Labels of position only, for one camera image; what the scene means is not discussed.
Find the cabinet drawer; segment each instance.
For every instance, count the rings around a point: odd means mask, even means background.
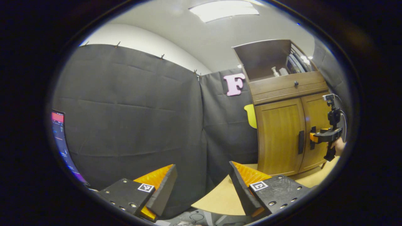
[[[327,91],[320,72],[306,72],[266,78],[248,84],[254,105]]]

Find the cabinet door handle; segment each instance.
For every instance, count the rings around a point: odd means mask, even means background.
[[[303,148],[304,148],[304,130],[299,132],[299,153],[303,153]]]

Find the ceiling light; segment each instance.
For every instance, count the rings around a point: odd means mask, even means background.
[[[209,2],[189,8],[189,10],[205,23],[228,16],[259,15],[253,5],[245,1]]]

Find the computer monitor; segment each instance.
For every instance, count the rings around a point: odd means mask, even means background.
[[[53,126],[53,136],[56,141],[57,148],[63,160],[66,162],[67,167],[73,173],[73,175],[82,183],[89,186],[89,183],[78,172],[77,167],[74,165],[68,152],[66,133],[64,129],[64,112],[53,110],[51,113],[51,121]]]

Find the white wall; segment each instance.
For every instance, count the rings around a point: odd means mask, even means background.
[[[110,44],[136,49],[178,64],[197,74],[212,73],[204,64],[173,42],[150,31],[123,24],[106,24],[91,34],[81,45]]]

